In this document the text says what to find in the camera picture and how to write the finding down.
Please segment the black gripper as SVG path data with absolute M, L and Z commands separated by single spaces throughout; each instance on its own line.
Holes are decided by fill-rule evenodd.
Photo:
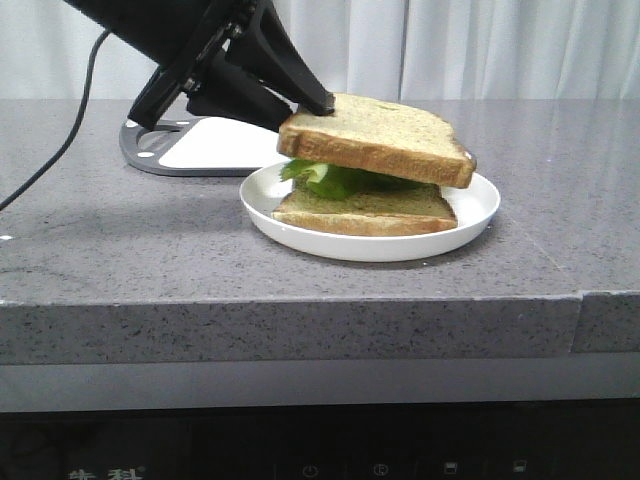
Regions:
M 233 119 L 274 132 L 292 109 L 266 87 L 316 116 L 334 112 L 333 94 L 301 58 L 271 1 L 69 5 L 157 65 L 129 112 L 148 130 L 182 92 L 187 111 L 195 116 Z M 230 63 L 223 50 L 228 40 Z

